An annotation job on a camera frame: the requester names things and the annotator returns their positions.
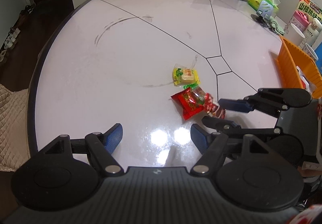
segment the towel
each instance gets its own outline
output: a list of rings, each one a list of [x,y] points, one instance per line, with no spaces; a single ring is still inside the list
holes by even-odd
[[[268,28],[271,29],[275,34],[282,36],[285,34],[283,28],[277,23],[275,18],[273,18],[272,16],[269,18],[269,20],[264,18],[264,21],[267,24]]]

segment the beige quilted fabric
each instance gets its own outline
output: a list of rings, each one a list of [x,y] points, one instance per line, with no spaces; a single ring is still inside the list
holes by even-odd
[[[0,170],[15,171],[29,158],[26,107],[28,90],[11,92],[0,84]]]

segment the table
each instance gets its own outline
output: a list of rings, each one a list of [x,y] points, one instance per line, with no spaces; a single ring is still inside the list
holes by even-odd
[[[36,66],[28,103],[31,153],[60,134],[72,139],[123,126],[113,157],[128,166],[193,166],[200,153],[171,95],[174,65],[194,65],[205,92],[243,98],[280,87],[281,40],[241,0],[89,0],[53,34]],[[242,127],[274,127],[258,111],[227,112]],[[75,155],[87,161],[85,155]]]

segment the row of shoes on floor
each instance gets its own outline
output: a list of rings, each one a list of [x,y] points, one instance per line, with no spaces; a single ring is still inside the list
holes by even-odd
[[[24,10],[20,12],[19,18],[14,25],[14,27],[10,28],[7,39],[4,41],[4,50],[0,53],[0,66],[6,62],[6,57],[9,55],[8,50],[12,50],[17,43],[17,36],[20,33],[18,27],[22,26],[22,24],[26,21],[26,17],[33,11],[34,5],[27,5]]]

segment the orange plastic basket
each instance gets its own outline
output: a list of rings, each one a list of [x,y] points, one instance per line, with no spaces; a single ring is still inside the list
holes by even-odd
[[[303,71],[305,77],[317,87],[312,97],[315,99],[322,97],[322,76],[313,59],[286,38],[280,37],[282,46],[276,62],[280,70],[283,86],[285,88],[303,89],[300,76],[296,69],[296,66],[298,66]]]

